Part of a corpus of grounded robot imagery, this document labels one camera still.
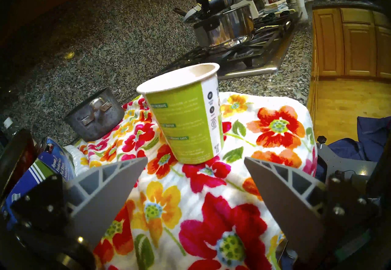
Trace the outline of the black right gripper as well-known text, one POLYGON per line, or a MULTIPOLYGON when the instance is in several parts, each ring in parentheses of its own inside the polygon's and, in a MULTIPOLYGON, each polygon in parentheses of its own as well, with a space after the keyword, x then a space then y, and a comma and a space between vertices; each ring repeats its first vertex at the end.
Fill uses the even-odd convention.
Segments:
POLYGON ((194 6, 183 17, 183 23, 196 23, 205 20, 212 15, 226 9, 225 0, 196 0, 198 6, 194 6))

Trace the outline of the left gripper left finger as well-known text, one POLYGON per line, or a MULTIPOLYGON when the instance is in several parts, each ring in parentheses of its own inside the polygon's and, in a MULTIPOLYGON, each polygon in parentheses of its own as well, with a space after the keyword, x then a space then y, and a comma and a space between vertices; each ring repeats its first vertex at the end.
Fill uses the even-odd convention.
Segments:
POLYGON ((147 157, 94 167, 66 182, 66 233, 95 248, 125 205, 147 157))

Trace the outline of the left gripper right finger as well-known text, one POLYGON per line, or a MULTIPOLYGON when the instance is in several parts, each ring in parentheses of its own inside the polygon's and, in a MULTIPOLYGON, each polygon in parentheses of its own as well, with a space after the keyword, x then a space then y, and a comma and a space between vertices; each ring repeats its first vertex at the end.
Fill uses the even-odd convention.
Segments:
POLYGON ((300 169, 245 157, 259 193, 302 263, 321 263, 325 183, 300 169))

